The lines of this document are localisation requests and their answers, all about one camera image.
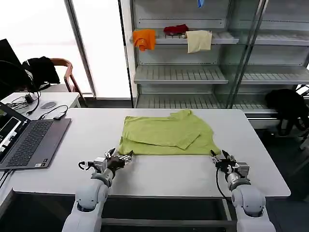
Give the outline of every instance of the blue object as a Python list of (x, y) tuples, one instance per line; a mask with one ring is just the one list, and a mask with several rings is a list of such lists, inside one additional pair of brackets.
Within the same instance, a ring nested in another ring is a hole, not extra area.
[(203, 7), (205, 0), (197, 0), (197, 6), (198, 8)]

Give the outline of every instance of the wooden chair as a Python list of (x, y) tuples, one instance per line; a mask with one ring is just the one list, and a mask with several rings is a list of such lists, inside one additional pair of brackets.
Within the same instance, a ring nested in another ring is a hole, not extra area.
[(78, 87), (78, 85), (75, 81), (75, 78), (72, 74), (72, 70), (73, 70), (72, 63), (69, 62), (68, 60), (62, 59), (62, 58), (51, 58), (50, 60), (52, 61), (52, 63), (55, 66), (65, 66), (65, 67), (67, 67), (67, 71), (64, 74), (64, 82), (66, 84), (68, 92), (78, 92), (80, 97), (84, 100), (86, 107), (88, 107), (87, 102), (86, 102), (85, 98), (83, 97), (82, 92), (79, 89), (79, 87)]

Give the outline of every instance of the beige cloth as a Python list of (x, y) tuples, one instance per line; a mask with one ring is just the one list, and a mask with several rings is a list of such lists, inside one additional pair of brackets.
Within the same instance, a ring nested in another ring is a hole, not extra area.
[(188, 37), (188, 53), (208, 51), (211, 49), (211, 31), (192, 30), (186, 32)]

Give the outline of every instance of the towel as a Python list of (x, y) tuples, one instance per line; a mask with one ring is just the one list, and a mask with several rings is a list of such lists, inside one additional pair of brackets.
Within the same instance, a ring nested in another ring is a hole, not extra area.
[(181, 24), (177, 26), (172, 26), (172, 27), (166, 27), (163, 29), (164, 33), (166, 35), (178, 35), (178, 34), (185, 34), (186, 31), (188, 31), (189, 28), (187, 27), (186, 24)]
[(210, 155), (220, 150), (212, 140), (212, 129), (191, 110), (169, 117), (125, 118), (118, 151), (135, 155)]
[(139, 47), (140, 51), (146, 49), (154, 50), (155, 48), (155, 30), (144, 29), (133, 32), (133, 43), (135, 47)]
[(202, 8), (205, 0), (197, 0), (197, 7)]
[(192, 30), (186, 32), (188, 37), (188, 53), (207, 51), (211, 49), (211, 31)]

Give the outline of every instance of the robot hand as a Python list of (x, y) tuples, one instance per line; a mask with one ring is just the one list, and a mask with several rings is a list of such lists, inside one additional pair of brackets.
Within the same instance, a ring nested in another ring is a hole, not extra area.
[(78, 166), (83, 170), (94, 168), (91, 179), (82, 184), (76, 191), (75, 203), (71, 214), (66, 219), (62, 232), (99, 232), (101, 215), (106, 202), (109, 188), (116, 170), (123, 168), (132, 160), (133, 152), (119, 156), (113, 148), (94, 161), (82, 161)]
[(212, 152), (217, 169), (225, 173), (228, 188), (232, 191), (232, 203), (237, 215), (237, 232), (276, 232), (269, 221), (265, 196), (252, 186), (247, 178), (249, 165), (237, 162), (233, 156), (222, 151), (225, 159), (219, 159)]

